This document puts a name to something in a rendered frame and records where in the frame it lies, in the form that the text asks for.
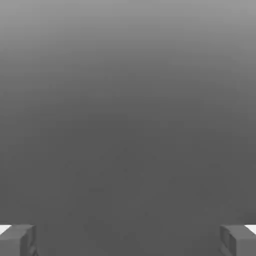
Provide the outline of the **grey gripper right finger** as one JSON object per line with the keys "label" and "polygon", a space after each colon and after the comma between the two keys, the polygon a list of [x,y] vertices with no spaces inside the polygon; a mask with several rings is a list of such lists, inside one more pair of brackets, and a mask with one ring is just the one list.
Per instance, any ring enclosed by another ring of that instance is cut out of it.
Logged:
{"label": "grey gripper right finger", "polygon": [[219,235],[223,256],[256,256],[256,224],[221,225]]}

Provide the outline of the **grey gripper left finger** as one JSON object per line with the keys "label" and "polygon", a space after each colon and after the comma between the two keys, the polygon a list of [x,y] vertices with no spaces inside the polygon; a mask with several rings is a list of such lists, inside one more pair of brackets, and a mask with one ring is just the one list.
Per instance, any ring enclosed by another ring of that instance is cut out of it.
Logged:
{"label": "grey gripper left finger", "polygon": [[0,224],[0,256],[38,256],[37,227]]}

